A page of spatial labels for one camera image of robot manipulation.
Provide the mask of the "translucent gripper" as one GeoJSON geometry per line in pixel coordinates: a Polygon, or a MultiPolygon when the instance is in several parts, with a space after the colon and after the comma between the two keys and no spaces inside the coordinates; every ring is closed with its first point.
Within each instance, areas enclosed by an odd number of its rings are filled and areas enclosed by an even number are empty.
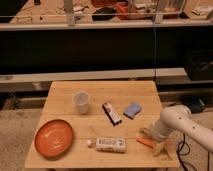
{"type": "Polygon", "coordinates": [[[154,156],[158,156],[165,149],[165,143],[163,141],[165,141],[171,134],[171,129],[162,121],[156,121],[150,124],[148,127],[142,127],[140,131],[151,137],[154,141],[158,142],[153,146],[154,156]]]}

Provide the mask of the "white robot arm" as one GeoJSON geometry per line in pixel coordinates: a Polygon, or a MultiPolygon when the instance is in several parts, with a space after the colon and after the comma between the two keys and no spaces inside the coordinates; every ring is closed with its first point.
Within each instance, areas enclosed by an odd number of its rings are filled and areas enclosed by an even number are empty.
{"type": "Polygon", "coordinates": [[[185,105],[165,107],[161,110],[158,120],[148,127],[142,127],[140,131],[155,142],[161,143],[176,130],[186,134],[213,154],[213,131],[191,120],[191,115],[191,110],[185,105]]]}

